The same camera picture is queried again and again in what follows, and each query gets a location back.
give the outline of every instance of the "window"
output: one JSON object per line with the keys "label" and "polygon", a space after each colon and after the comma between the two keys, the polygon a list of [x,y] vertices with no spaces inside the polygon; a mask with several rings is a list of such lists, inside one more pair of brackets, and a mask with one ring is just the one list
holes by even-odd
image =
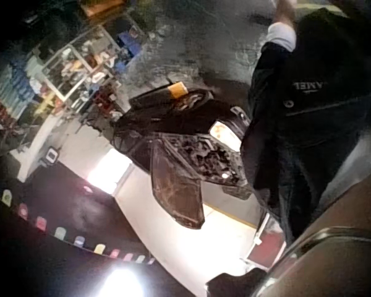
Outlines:
{"label": "window", "polygon": [[112,194],[131,163],[130,159],[112,148],[91,171],[87,180],[104,192]]}

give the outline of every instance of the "black jacket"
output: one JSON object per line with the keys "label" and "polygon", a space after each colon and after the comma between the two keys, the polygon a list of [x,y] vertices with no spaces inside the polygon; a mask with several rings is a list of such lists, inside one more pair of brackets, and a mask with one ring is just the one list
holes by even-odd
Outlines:
{"label": "black jacket", "polygon": [[288,243],[311,222],[365,127],[370,33],[324,9],[301,20],[292,53],[274,43],[262,48],[241,154],[257,199],[279,221]]}

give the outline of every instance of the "white sleeve cuff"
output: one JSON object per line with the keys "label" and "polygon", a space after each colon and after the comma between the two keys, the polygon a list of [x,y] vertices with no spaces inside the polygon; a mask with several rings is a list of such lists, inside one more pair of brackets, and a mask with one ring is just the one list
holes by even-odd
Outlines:
{"label": "white sleeve cuff", "polygon": [[288,51],[296,48],[296,32],[292,27],[281,22],[274,23],[268,28],[267,42],[273,42]]}

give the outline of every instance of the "motorcycle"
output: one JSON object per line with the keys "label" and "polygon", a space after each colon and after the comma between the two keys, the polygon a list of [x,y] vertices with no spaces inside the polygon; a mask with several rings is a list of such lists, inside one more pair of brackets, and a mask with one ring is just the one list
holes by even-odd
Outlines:
{"label": "motorcycle", "polygon": [[151,175],[155,199],[180,225],[200,229],[205,221],[201,181],[250,197],[239,153],[250,119],[240,107],[181,82],[135,97],[130,105],[114,125],[112,144]]}

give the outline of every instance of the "scooter headlight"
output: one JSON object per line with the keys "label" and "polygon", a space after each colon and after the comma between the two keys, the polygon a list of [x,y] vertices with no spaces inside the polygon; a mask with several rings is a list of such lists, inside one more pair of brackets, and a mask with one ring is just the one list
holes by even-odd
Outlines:
{"label": "scooter headlight", "polygon": [[227,125],[223,124],[222,122],[215,122],[214,125],[212,125],[212,127],[210,128],[209,133],[216,140],[220,141],[231,150],[235,152],[241,151],[241,140]]}

